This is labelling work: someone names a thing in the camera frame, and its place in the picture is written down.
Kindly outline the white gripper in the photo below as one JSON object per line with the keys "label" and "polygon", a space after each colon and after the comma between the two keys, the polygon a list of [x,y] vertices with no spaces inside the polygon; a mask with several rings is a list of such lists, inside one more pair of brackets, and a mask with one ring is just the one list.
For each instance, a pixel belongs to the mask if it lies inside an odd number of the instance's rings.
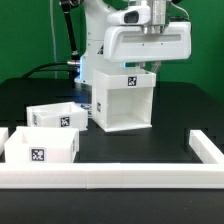
{"label": "white gripper", "polygon": [[104,58],[110,62],[150,62],[158,72],[160,61],[188,59],[191,23],[171,22],[160,34],[143,34],[141,26],[113,26],[106,30]]}

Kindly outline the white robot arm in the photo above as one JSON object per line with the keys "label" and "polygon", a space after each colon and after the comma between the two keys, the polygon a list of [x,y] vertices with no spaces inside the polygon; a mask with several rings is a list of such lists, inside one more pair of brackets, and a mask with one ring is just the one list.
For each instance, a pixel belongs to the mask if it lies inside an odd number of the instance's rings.
{"label": "white robot arm", "polygon": [[128,6],[117,10],[103,0],[84,0],[86,50],[77,83],[90,86],[96,71],[138,74],[147,62],[158,67],[190,57],[191,23],[170,15],[172,0],[124,1]]}

